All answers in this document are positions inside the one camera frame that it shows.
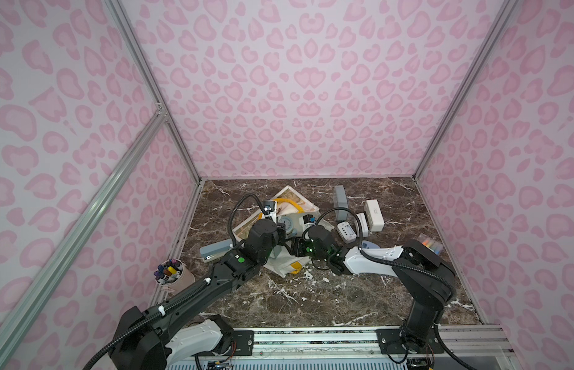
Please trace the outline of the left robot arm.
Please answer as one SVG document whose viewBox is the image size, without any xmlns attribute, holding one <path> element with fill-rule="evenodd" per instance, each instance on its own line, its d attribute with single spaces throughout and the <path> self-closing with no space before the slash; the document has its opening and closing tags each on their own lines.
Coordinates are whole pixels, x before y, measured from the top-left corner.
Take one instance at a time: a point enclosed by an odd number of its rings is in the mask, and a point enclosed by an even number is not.
<svg viewBox="0 0 574 370">
<path fill-rule="evenodd" d="M 271 251 L 285 243 L 285 226 L 256 221 L 243 245 L 210 265 L 208 274 L 172 298 L 144 311 L 134 306 L 120 319 L 105 353 L 117 369 L 164 369 L 171 339 L 197 314 L 257 276 Z"/>
</svg>

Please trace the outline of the small white digital clock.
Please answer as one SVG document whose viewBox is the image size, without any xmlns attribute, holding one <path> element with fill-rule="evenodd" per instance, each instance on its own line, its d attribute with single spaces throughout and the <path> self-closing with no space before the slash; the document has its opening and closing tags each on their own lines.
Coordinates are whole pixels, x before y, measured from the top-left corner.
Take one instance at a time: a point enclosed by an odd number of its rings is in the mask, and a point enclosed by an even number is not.
<svg viewBox="0 0 574 370">
<path fill-rule="evenodd" d="M 336 232 L 345 244 L 351 244 L 356 241 L 357 233 L 348 221 L 342 221 L 336 225 Z"/>
</svg>

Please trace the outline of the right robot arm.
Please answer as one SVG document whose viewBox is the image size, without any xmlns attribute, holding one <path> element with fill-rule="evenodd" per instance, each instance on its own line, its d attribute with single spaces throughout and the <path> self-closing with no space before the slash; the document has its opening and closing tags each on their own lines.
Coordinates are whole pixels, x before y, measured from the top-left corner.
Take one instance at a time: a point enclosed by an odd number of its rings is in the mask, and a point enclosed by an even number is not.
<svg viewBox="0 0 574 370">
<path fill-rule="evenodd" d="M 398 278 L 413 299 L 410 313 L 399 329 L 398 342 L 412 352 L 427 347 L 431 329 L 441 321 L 445 306 L 457 295 L 455 270 L 417 240 L 393 248 L 347 248 L 339 246 L 321 225 L 290 240 L 290 254 L 321 260 L 333 274 Z"/>
</svg>

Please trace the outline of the white rectangular digital clock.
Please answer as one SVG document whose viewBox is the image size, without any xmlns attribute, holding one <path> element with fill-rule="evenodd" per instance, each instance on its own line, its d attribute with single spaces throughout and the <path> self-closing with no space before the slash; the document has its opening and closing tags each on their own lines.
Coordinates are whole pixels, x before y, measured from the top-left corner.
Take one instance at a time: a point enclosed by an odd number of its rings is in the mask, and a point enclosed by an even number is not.
<svg viewBox="0 0 574 370">
<path fill-rule="evenodd" d="M 366 200 L 364 202 L 364 212 L 367 216 L 367 224 L 370 232 L 381 232 L 385 222 L 378 200 Z"/>
</svg>

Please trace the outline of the grey blue square clock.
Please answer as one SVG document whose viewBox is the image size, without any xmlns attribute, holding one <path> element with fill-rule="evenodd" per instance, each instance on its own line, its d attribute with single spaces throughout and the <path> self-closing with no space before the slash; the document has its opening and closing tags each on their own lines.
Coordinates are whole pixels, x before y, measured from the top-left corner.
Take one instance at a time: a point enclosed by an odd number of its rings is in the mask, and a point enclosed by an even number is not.
<svg viewBox="0 0 574 370">
<path fill-rule="evenodd" d="M 335 208 L 348 208 L 348 200 L 343 185 L 334 186 L 333 205 Z"/>
</svg>

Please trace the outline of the white canvas bag yellow handles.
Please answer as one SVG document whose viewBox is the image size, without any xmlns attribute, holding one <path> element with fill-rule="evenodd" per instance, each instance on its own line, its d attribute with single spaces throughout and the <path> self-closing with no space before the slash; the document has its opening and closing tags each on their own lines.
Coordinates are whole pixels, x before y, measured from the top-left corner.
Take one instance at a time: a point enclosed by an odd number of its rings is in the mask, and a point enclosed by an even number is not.
<svg viewBox="0 0 574 370">
<path fill-rule="evenodd" d="M 238 226 L 234 218 L 247 200 L 258 209 Z M 276 196 L 262 200 L 256 194 L 244 195 L 229 216 L 227 230 L 234 249 L 248 248 L 280 277 L 297 274 L 311 262 L 303 232 L 319 219 L 319 207 L 291 186 Z"/>
</svg>

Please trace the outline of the clear marker pack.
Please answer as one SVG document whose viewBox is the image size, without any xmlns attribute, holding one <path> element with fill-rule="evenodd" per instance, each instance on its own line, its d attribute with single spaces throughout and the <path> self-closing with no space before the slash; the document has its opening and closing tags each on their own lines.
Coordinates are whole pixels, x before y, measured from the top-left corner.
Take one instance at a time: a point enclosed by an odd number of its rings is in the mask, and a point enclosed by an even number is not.
<svg viewBox="0 0 574 370">
<path fill-rule="evenodd" d="M 444 245 L 440 241 L 433 239 L 432 237 L 428 237 L 425 234 L 420 234 L 417 240 L 437 255 L 440 255 L 444 249 Z"/>
</svg>

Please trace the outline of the left frame aluminium strut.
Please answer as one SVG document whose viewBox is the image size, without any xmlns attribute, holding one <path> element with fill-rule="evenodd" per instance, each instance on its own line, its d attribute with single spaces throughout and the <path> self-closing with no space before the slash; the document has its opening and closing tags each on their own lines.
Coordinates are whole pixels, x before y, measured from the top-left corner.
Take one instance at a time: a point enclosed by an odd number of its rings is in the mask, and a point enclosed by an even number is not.
<svg viewBox="0 0 574 370">
<path fill-rule="evenodd" d="M 42 312 L 81 249 L 94 233 L 95 228 L 145 154 L 151 141 L 157 136 L 165 120 L 166 115 L 164 113 L 154 114 L 149 124 L 113 169 L 83 214 L 74 223 L 46 265 L 32 280 L 22 298 L 6 317 L 0 327 L 0 369 L 6 367 L 26 337 L 37 316 Z"/>
</svg>

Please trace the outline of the coloured items left edge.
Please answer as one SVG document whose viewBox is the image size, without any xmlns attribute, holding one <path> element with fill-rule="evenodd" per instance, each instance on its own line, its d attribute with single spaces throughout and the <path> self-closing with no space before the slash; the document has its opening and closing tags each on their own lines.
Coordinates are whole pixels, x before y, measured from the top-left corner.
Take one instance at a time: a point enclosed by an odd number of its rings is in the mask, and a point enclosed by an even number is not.
<svg viewBox="0 0 574 370">
<path fill-rule="evenodd" d="M 157 266 L 154 280 L 165 292 L 177 294 L 194 284 L 195 276 L 180 260 L 169 259 Z"/>
</svg>

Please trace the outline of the grey stapler on table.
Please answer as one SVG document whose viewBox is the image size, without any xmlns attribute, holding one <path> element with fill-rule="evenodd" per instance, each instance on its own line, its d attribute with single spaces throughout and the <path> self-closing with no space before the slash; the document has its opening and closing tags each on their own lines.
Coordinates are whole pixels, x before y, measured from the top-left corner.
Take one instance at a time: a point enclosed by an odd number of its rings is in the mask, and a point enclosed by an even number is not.
<svg viewBox="0 0 574 370">
<path fill-rule="evenodd" d="M 199 249 L 200 256 L 203 262 L 209 263 L 214 260 L 221 258 L 223 255 L 228 253 L 233 249 L 233 243 L 231 239 L 222 240 L 215 242 L 211 245 L 206 245 Z"/>
</svg>

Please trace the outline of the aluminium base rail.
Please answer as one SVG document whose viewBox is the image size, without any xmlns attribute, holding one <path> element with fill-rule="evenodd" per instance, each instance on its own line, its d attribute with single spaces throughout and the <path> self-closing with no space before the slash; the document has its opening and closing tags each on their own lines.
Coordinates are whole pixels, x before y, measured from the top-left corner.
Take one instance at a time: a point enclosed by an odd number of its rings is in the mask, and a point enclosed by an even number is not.
<svg viewBox="0 0 574 370">
<path fill-rule="evenodd" d="M 394 327 L 239 328 L 206 320 L 167 337 L 145 329 L 119 343 L 118 369 L 519 369 L 496 325 L 441 326 L 425 348 Z"/>
</svg>

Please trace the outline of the white clock orange key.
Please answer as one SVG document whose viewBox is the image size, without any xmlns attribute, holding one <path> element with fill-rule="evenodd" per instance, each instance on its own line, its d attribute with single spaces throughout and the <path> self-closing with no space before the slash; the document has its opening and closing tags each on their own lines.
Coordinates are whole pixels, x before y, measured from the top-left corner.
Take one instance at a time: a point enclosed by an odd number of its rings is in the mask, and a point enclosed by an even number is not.
<svg viewBox="0 0 574 370">
<path fill-rule="evenodd" d="M 359 222 L 361 224 L 363 238 L 368 237 L 370 234 L 370 230 L 369 230 L 369 225 L 368 225 L 365 213 L 362 212 L 362 213 L 357 214 L 356 216 L 359 218 Z"/>
</svg>

